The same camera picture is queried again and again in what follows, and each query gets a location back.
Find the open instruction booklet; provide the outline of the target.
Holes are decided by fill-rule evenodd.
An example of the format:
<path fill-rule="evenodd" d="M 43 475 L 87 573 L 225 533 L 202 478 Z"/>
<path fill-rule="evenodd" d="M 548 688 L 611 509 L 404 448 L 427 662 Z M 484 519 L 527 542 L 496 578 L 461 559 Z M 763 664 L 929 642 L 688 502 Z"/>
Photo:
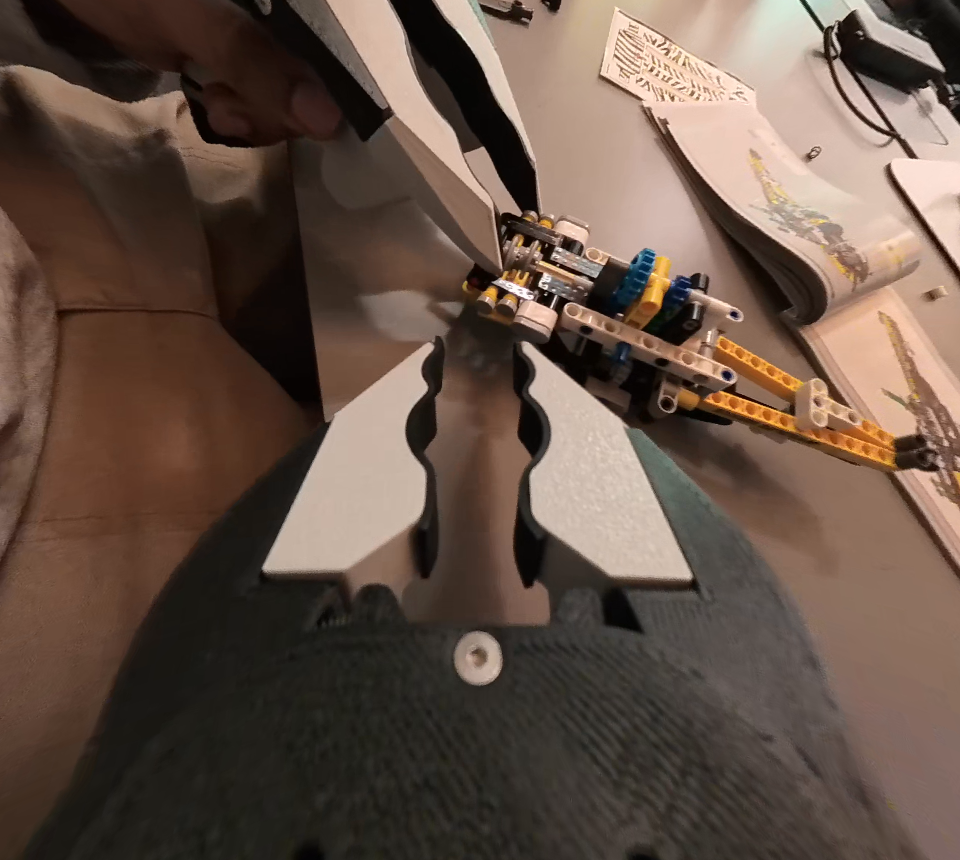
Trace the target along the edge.
<path fill-rule="evenodd" d="M 920 264 L 915 234 L 822 180 L 749 103 L 641 108 L 710 217 L 783 294 L 782 319 L 840 399 L 938 452 L 940 469 L 898 477 L 957 567 L 958 376 L 894 290 Z"/>

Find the white rounded board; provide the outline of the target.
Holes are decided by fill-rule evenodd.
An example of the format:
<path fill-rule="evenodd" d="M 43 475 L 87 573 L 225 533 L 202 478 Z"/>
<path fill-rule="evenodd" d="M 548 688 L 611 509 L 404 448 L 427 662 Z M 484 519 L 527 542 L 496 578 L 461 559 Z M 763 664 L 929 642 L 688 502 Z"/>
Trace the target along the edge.
<path fill-rule="evenodd" d="M 959 266 L 959 165 L 937 160 L 894 159 L 887 168 L 894 188 Z"/>

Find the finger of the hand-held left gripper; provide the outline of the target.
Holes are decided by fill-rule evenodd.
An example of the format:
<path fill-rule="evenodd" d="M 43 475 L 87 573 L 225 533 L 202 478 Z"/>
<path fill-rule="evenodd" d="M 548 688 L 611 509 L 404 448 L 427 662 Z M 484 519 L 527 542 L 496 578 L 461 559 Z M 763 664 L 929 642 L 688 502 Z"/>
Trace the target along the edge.
<path fill-rule="evenodd" d="M 536 158 L 518 104 L 474 0 L 390 0 L 427 91 L 467 151 L 484 149 L 522 211 L 542 206 Z"/>
<path fill-rule="evenodd" d="M 474 264 L 500 275 L 494 202 L 428 97 L 390 1 L 325 2 L 386 100 L 386 121 L 366 140 L 371 157 Z"/>

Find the yellow black lego model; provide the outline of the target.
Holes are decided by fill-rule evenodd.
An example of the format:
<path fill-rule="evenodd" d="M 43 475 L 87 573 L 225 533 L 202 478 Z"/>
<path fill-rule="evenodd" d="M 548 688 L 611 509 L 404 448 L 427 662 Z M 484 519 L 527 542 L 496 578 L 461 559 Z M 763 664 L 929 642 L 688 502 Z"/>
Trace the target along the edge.
<path fill-rule="evenodd" d="M 589 228 L 535 211 L 498 218 L 502 271 L 475 266 L 462 291 L 474 312 L 546 358 L 628 421 L 673 416 L 740 424 L 883 472 L 945 469 L 931 434 L 894 436 L 727 337 L 737 307 L 704 274 L 674 276 L 651 249 L 630 261 L 589 246 Z"/>

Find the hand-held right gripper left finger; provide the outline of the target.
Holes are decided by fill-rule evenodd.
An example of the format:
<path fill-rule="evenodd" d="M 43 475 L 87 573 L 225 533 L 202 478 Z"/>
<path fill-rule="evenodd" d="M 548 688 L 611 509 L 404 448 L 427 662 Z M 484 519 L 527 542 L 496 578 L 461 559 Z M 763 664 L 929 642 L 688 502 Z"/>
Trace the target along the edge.
<path fill-rule="evenodd" d="M 439 547 L 434 468 L 445 345 L 426 342 L 339 410 L 263 565 L 271 579 L 408 586 Z"/>

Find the printed sticker sheet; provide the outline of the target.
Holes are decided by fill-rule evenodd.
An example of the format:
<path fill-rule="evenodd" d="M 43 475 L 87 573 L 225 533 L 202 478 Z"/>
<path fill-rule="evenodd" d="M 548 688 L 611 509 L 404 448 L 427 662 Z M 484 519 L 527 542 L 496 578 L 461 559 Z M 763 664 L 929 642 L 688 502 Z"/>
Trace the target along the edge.
<path fill-rule="evenodd" d="M 616 9 L 599 70 L 606 83 L 646 105 L 756 106 L 752 87 Z"/>

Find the black power adapter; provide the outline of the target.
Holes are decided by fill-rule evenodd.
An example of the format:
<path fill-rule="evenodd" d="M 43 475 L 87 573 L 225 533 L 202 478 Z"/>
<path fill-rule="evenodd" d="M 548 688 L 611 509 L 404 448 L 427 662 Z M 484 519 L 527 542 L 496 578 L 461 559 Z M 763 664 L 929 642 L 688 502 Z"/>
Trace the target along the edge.
<path fill-rule="evenodd" d="M 930 45 L 872 13 L 854 10 L 834 25 L 842 62 L 852 71 L 903 93 L 944 79 L 946 70 Z"/>

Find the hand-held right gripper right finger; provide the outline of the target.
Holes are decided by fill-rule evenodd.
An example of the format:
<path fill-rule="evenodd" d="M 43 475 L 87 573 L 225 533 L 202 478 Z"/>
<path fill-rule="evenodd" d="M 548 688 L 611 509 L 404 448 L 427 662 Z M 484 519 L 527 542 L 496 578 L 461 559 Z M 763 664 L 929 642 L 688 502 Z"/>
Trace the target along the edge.
<path fill-rule="evenodd" d="M 693 571 L 628 428 L 532 343 L 513 347 L 519 482 L 513 556 L 523 585 L 689 589 Z"/>

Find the person's left hand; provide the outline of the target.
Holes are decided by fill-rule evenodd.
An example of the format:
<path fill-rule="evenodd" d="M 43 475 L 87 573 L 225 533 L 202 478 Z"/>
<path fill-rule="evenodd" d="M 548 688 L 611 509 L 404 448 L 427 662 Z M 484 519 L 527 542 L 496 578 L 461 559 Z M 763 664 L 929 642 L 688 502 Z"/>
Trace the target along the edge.
<path fill-rule="evenodd" d="M 148 30 L 215 136 L 263 146 L 324 141 L 341 128 L 340 108 L 306 63 L 232 4 L 156 9 Z"/>

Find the grey cloth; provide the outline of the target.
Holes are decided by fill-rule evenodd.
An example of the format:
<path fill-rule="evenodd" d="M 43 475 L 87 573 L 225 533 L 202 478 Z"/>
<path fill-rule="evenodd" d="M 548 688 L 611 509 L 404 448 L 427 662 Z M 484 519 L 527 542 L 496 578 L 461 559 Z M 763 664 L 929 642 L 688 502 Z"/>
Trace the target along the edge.
<path fill-rule="evenodd" d="M 54 292 L 23 235 L 1 214 L 1 558 L 42 461 L 59 347 Z"/>

